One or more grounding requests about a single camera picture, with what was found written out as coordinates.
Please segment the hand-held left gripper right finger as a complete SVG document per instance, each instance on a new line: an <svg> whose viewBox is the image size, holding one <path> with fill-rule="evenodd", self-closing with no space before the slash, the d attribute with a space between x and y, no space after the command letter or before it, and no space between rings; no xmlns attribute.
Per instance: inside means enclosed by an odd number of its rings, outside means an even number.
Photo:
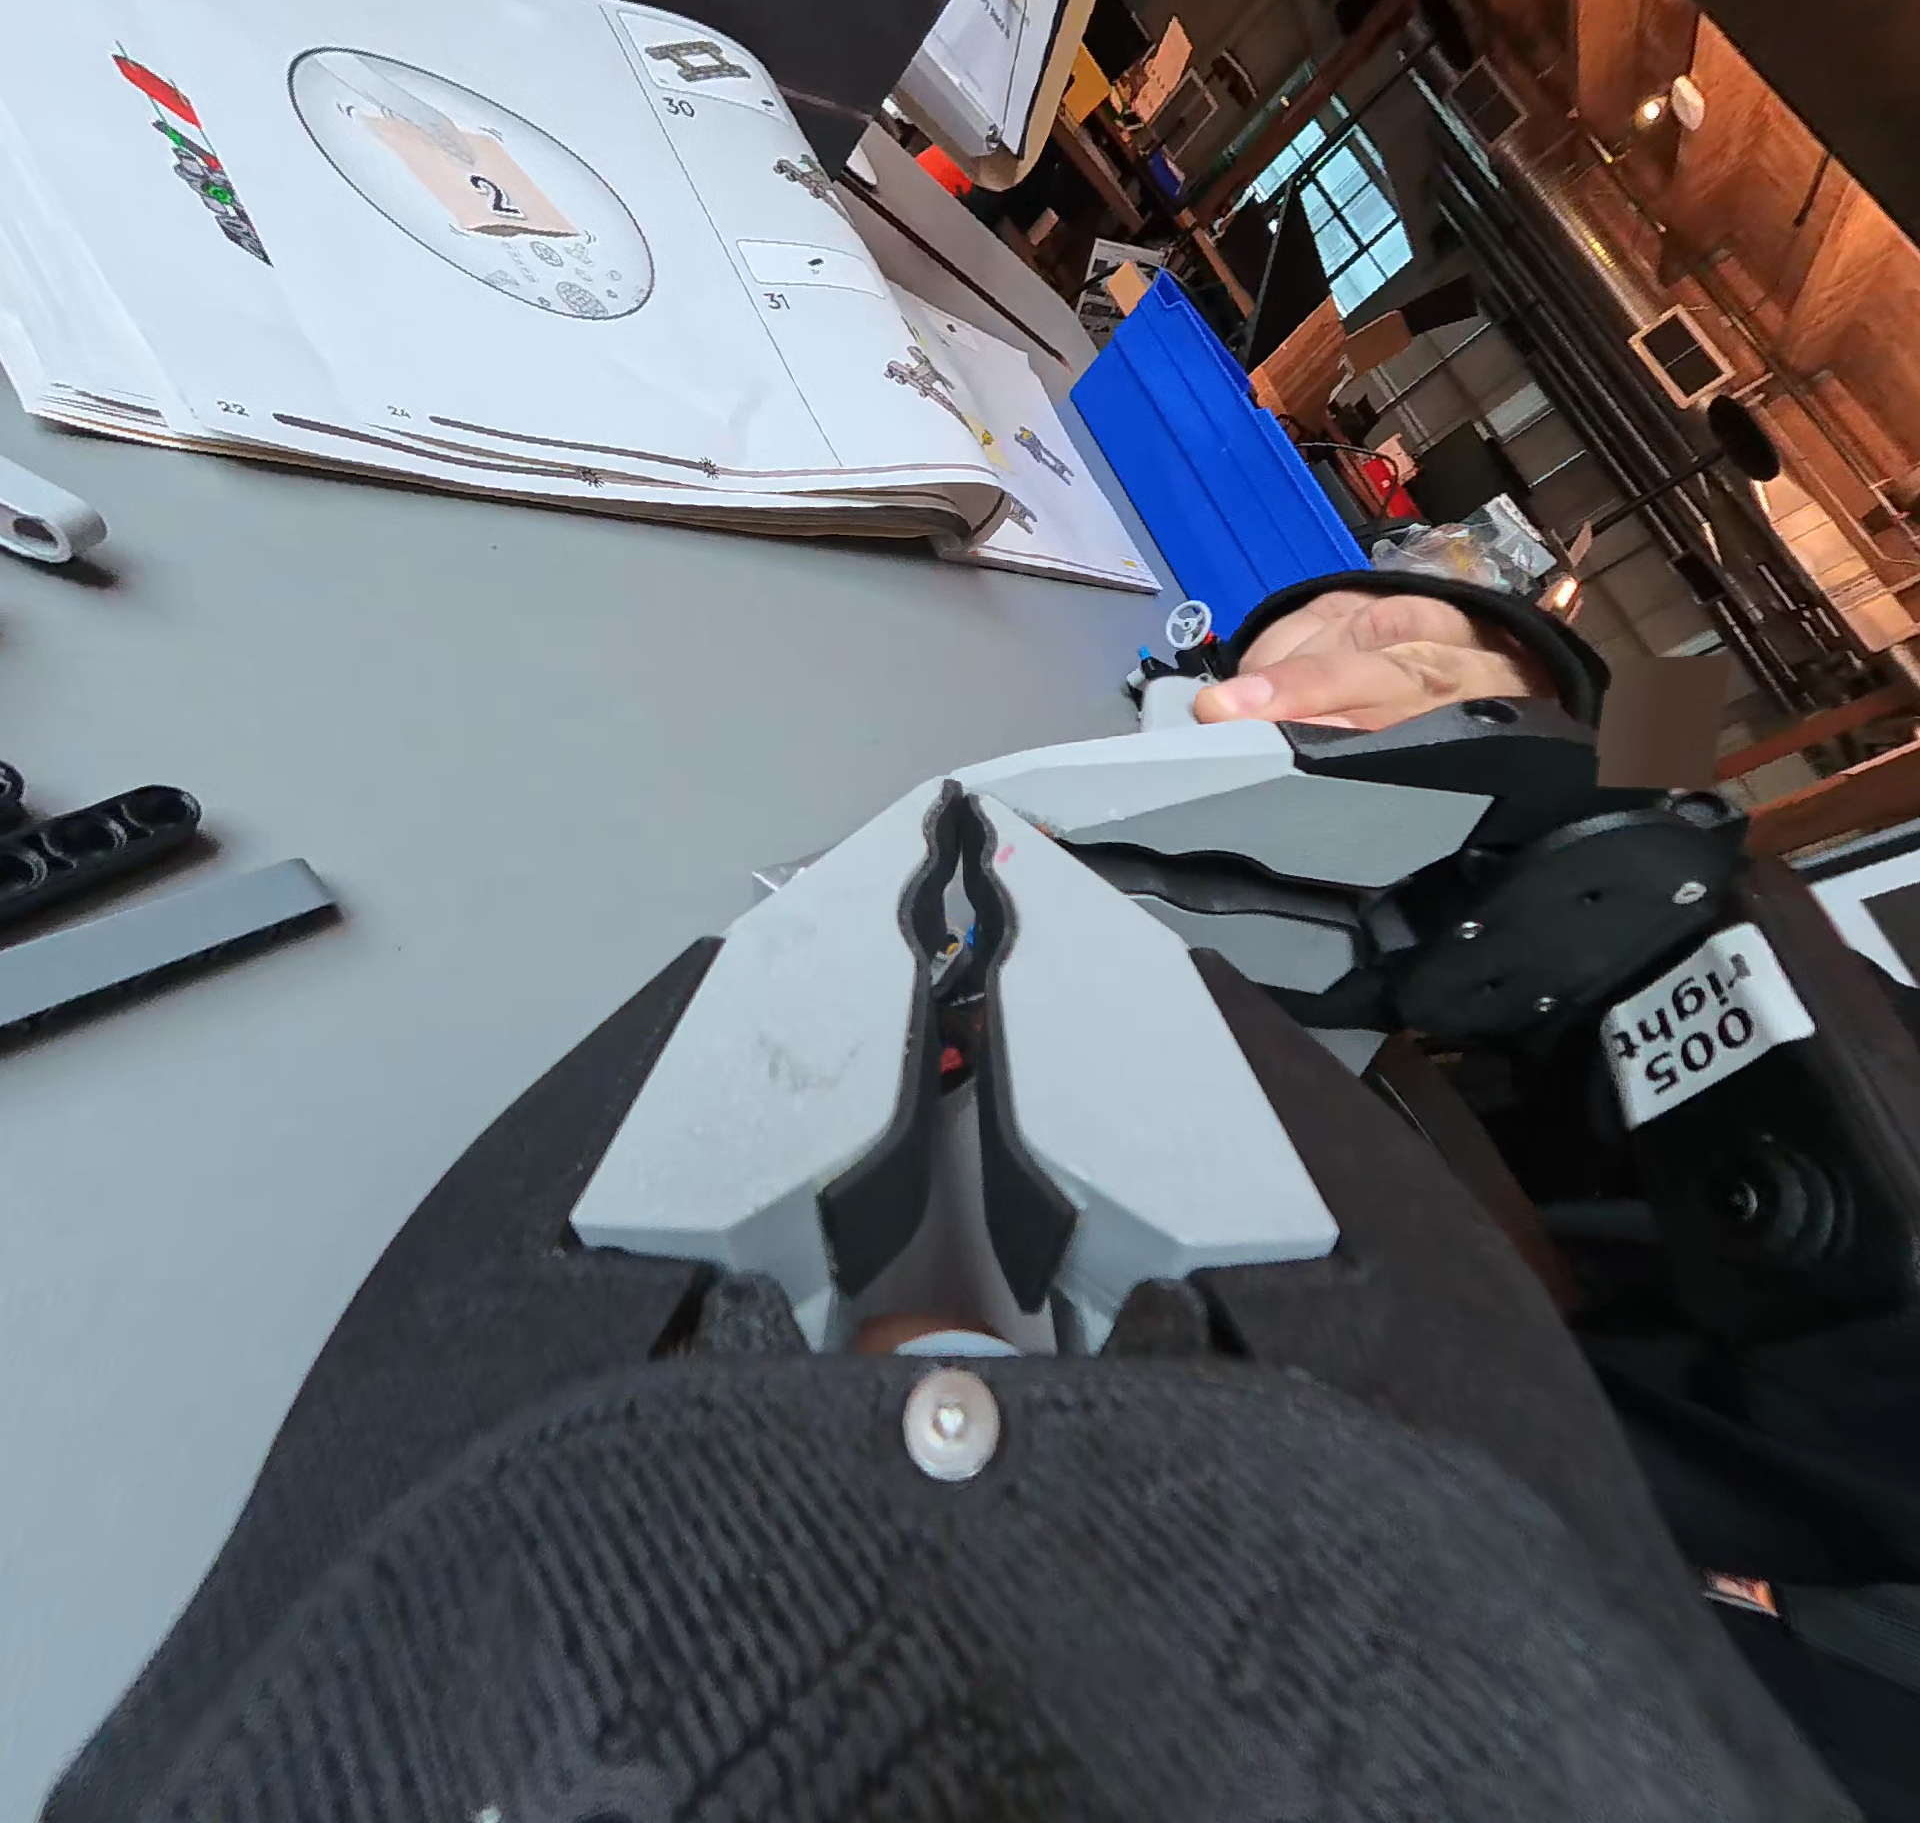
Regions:
<svg viewBox="0 0 1920 1823"><path fill-rule="evenodd" d="M1144 1284L1330 1258L1332 1210L1188 948L1006 804L963 794L960 830L983 1208L1017 1306L1097 1356Z"/></svg>

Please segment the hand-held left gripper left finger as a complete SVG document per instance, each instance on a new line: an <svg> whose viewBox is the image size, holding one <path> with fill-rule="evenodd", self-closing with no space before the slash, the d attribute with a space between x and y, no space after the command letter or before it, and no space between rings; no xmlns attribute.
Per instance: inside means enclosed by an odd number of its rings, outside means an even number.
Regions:
<svg viewBox="0 0 1920 1823"><path fill-rule="evenodd" d="M574 1206L583 1246L783 1290L833 1350L932 1194L963 790L917 786L719 940Z"/></svg>

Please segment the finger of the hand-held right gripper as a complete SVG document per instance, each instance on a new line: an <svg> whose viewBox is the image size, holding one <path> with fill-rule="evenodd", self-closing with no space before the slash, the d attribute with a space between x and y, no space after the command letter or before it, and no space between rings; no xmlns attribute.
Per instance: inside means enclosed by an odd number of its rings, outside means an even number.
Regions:
<svg viewBox="0 0 1920 1823"><path fill-rule="evenodd" d="M1494 804L1306 772L1263 724L1047 746L952 780L1071 846L1236 858L1303 882L1400 882L1469 846Z"/></svg>
<svg viewBox="0 0 1920 1823"><path fill-rule="evenodd" d="M1071 846L1069 854L1188 948L1214 950L1264 988L1325 996L1373 960L1354 892L1280 880L1224 856L1133 846Z"/></svg>

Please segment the clear bag small lego pins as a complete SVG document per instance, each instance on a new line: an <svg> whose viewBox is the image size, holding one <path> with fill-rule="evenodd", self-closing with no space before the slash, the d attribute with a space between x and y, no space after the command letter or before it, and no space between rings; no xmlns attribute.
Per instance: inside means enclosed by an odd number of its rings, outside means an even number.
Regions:
<svg viewBox="0 0 1920 1823"><path fill-rule="evenodd" d="M917 1110L981 1078L994 1040L978 922L948 918L948 892L965 864L958 812L948 810L931 822L925 862L909 876L898 904L911 950L904 1076Z"/></svg>

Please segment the long dark grey lego plate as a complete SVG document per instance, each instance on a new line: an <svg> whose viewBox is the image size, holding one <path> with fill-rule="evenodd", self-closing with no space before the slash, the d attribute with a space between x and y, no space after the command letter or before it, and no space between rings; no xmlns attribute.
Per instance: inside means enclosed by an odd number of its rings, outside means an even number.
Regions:
<svg viewBox="0 0 1920 1823"><path fill-rule="evenodd" d="M342 918L305 860L219 876L2 952L2 1052Z"/></svg>

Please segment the black lego beam with holes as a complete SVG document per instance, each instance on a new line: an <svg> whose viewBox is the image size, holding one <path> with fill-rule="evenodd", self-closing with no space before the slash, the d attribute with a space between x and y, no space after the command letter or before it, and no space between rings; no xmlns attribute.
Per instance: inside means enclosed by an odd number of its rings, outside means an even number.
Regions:
<svg viewBox="0 0 1920 1823"><path fill-rule="evenodd" d="M101 894L187 852L202 806L170 784L145 784L2 836L2 930Z"/></svg>

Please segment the white lego instruction booklet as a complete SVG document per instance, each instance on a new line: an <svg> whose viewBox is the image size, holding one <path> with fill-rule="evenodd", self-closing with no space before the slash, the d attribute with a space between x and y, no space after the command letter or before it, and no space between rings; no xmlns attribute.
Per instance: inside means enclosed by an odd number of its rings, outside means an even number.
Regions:
<svg viewBox="0 0 1920 1823"><path fill-rule="evenodd" d="M1155 594L844 163L934 0L4 0L4 378L133 444Z"/></svg>

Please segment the light grey lego liftarm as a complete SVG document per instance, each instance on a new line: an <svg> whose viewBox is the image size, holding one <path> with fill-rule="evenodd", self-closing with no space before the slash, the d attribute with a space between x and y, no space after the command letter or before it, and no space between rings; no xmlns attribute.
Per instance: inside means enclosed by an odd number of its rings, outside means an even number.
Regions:
<svg viewBox="0 0 1920 1823"><path fill-rule="evenodd" d="M39 566L65 566L93 556L108 540L108 524L83 498L2 458L2 550Z"/></svg>

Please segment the person's right hand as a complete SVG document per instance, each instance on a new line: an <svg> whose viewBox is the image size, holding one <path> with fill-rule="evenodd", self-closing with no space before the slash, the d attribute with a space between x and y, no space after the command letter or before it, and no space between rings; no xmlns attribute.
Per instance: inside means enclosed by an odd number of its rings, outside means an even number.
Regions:
<svg viewBox="0 0 1920 1823"><path fill-rule="evenodd" d="M1441 708L1552 692L1534 656L1450 602L1335 592L1253 638L1236 674L1196 694L1195 720L1382 732Z"/></svg>

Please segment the heap of clear plastic bags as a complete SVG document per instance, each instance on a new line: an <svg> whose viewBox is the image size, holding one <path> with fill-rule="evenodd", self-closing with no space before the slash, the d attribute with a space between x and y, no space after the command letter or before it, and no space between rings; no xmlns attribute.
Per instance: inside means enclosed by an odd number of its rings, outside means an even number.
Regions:
<svg viewBox="0 0 1920 1823"><path fill-rule="evenodd" d="M1561 574L1532 522L1510 494L1499 494L1473 514L1385 536L1370 548L1380 574L1420 574L1445 582L1537 598Z"/></svg>

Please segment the blue plastic bin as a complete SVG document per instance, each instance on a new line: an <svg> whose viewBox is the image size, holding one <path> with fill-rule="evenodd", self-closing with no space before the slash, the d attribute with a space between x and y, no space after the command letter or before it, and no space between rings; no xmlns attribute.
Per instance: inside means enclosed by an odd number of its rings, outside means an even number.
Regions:
<svg viewBox="0 0 1920 1823"><path fill-rule="evenodd" d="M1233 636L1272 594L1369 562L1284 426L1160 275L1071 402L1179 588Z"/></svg>

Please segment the large paned window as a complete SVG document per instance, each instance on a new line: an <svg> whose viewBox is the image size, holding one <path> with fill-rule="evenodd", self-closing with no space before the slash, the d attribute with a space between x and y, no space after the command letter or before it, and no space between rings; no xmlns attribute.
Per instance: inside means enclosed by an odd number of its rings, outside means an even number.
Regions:
<svg viewBox="0 0 1920 1823"><path fill-rule="evenodd" d="M1295 185L1332 300L1353 320L1413 267L1415 247L1380 153L1340 101L1272 159L1245 203L1276 205Z"/></svg>

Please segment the person's dark clothed body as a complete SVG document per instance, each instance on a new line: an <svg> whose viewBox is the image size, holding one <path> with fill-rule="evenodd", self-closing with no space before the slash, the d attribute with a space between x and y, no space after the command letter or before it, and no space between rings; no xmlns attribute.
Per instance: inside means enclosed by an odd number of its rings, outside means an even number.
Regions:
<svg viewBox="0 0 1920 1823"><path fill-rule="evenodd" d="M1916 1310L1736 1348L1650 1270L1585 1290L1574 1334L1723 1632L1866 1820L1916 1820Z"/></svg>

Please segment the white sign board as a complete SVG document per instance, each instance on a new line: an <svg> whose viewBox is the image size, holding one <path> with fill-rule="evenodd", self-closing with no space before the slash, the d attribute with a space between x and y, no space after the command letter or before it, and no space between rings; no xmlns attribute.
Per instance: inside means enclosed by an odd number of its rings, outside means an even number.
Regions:
<svg viewBox="0 0 1920 1823"><path fill-rule="evenodd" d="M1004 195L1040 163L1097 0L948 0L893 105Z"/></svg>

